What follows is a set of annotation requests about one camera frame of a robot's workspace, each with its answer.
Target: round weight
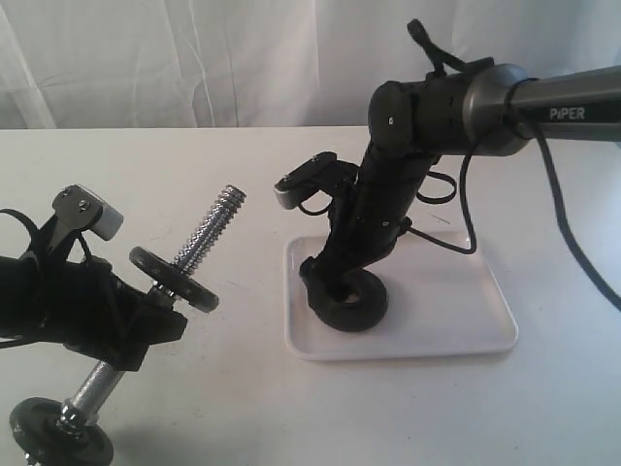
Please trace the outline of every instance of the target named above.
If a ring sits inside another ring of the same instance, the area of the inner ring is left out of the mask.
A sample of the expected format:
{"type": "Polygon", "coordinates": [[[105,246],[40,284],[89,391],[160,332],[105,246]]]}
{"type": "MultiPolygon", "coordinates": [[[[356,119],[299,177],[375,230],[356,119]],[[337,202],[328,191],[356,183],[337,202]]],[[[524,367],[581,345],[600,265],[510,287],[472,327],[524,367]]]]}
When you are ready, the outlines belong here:
{"type": "Polygon", "coordinates": [[[386,287],[371,272],[357,269],[345,274],[341,285],[349,292],[343,300],[334,299],[327,294],[325,286],[319,280],[313,280],[308,275],[303,279],[307,286],[310,307],[323,323],[332,328],[342,332],[361,332],[376,326],[386,315],[386,287]]]}
{"type": "Polygon", "coordinates": [[[156,282],[173,291],[199,311],[208,313],[217,308],[219,301],[215,294],[150,250],[133,248],[129,252],[129,260],[156,282]]]}
{"type": "Polygon", "coordinates": [[[56,426],[60,403],[47,398],[29,398],[11,412],[10,423],[17,444],[44,465],[109,466],[113,444],[98,426],[85,427],[78,436],[56,426]]]}

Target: white tabletop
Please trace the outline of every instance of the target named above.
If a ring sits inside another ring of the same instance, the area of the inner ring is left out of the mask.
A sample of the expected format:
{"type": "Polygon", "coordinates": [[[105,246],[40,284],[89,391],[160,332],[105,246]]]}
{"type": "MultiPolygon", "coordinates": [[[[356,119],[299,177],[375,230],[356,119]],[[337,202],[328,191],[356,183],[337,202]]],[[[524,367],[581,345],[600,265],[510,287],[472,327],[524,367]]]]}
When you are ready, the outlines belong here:
{"type": "MultiPolygon", "coordinates": [[[[0,204],[41,224],[60,188],[84,184],[125,215],[111,242],[89,235],[94,253],[142,289],[149,280],[127,260],[134,246],[172,257],[222,187],[247,193],[196,274],[220,307],[204,316],[183,306],[182,340],[152,348],[101,412],[114,464],[619,464],[621,315],[563,243],[533,144],[476,158],[469,177],[480,241],[520,327],[513,351],[357,363],[288,351],[283,247],[327,220],[282,210],[272,186],[316,152],[359,161],[366,144],[364,128],[0,132],[0,204]]],[[[621,290],[621,151],[551,146],[575,234],[621,290]]],[[[456,173],[459,161],[440,167],[456,173]]],[[[410,214],[419,228],[463,229],[457,202],[415,203],[410,214]]],[[[0,254],[19,254],[25,233],[8,217],[0,228],[0,254]]],[[[93,364],[48,344],[0,351],[2,464],[22,464],[13,406],[72,395],[93,364]]]]}

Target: white tray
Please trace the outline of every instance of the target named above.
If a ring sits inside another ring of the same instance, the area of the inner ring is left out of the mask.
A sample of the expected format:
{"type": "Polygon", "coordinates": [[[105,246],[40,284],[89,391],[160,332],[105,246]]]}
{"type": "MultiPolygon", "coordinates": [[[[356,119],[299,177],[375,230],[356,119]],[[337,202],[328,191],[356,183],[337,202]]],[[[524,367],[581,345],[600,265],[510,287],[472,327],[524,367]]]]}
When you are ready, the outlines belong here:
{"type": "MultiPolygon", "coordinates": [[[[434,233],[466,246],[462,233],[434,233]]],[[[463,255],[414,235],[368,267],[388,290],[388,312],[374,328],[343,333],[328,327],[307,304],[300,264],[317,255],[325,237],[298,238],[285,249],[285,339],[310,360],[383,359],[503,352],[517,342],[517,325],[479,250],[463,255]]]]}

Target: robotic arm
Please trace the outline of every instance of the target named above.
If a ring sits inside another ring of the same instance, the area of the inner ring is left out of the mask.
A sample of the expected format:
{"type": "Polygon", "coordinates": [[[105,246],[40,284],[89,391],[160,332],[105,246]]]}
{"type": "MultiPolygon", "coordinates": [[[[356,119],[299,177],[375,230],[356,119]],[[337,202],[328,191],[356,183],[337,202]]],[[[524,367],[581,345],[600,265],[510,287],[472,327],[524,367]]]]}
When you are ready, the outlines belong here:
{"type": "MultiPolygon", "coordinates": [[[[463,62],[435,46],[417,19],[408,31],[434,71],[423,82],[387,82],[376,90],[360,167],[323,152],[275,186],[285,209],[318,190],[333,198],[325,247],[300,275],[310,307],[342,331],[365,330],[383,318],[386,290],[363,268],[390,254],[409,231],[409,207],[425,177],[439,178],[430,169],[442,155],[466,155],[465,177],[473,154],[511,155],[539,136],[621,141],[621,67],[534,80],[492,58],[463,62]],[[457,73],[447,75],[444,65],[457,73]]],[[[463,183],[460,191],[467,215],[463,183]]],[[[461,252],[475,251],[472,233],[472,247],[461,252]]]]}

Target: white curtain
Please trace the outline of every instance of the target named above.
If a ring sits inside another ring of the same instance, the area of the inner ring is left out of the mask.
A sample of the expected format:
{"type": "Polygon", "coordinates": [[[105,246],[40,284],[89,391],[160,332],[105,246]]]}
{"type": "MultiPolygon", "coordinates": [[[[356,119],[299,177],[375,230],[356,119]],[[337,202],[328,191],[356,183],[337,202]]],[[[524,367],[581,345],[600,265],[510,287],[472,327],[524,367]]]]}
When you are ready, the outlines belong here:
{"type": "Polygon", "coordinates": [[[620,61],[618,0],[0,0],[0,128],[364,124],[386,80],[465,59],[620,61]]]}

